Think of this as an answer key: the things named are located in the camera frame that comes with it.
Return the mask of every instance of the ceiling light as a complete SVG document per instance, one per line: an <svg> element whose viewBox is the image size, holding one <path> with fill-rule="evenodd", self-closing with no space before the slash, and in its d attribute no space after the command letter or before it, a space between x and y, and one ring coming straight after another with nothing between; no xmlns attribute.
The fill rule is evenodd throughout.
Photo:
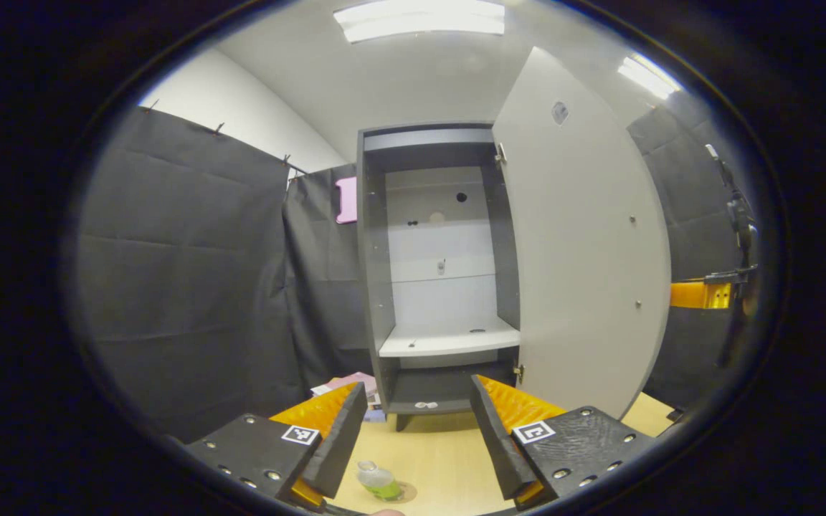
<svg viewBox="0 0 826 516"><path fill-rule="evenodd" d="M681 91L681 86L670 75L649 59L638 54L632 58L624 58L623 65L617 69L617 72L662 100L668 98L668 95L673 92Z"/></svg>
<svg viewBox="0 0 826 516"><path fill-rule="evenodd" d="M380 0L333 17L350 43L430 30L505 33L505 7L480 0Z"/></svg>

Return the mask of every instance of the white shelf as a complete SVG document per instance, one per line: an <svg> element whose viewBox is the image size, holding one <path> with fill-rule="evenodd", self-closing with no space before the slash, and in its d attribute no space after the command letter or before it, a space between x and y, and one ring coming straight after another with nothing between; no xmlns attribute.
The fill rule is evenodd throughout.
<svg viewBox="0 0 826 516"><path fill-rule="evenodd" d="M482 329L481 333L471 330ZM521 334L499 317L394 326L378 355L381 358L454 355L517 346Z"/></svg>

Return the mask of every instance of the wooden floor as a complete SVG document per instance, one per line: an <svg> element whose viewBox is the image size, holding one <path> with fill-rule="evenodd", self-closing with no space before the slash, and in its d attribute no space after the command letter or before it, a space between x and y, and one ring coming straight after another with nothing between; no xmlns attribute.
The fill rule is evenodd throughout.
<svg viewBox="0 0 826 516"><path fill-rule="evenodd" d="M671 424L672 411L651 396L640 394L623 424L656 436ZM390 470L399 482L415 489L402 502L381 502L356 479L358 461L371 460ZM394 431L394 416L386 424L364 422L348 462L335 505L358 512L400 510L406 516L473 516L513 507L502 500L493 465L472 412L416 416Z"/></svg>

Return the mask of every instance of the white cabinet door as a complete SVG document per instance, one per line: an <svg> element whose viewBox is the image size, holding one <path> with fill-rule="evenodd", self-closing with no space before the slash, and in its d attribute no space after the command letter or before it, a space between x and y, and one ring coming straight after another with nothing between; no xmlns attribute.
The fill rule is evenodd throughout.
<svg viewBox="0 0 826 516"><path fill-rule="evenodd" d="M541 49L493 134L518 251L519 388L620 418L668 318L668 233L652 176L613 111Z"/></svg>

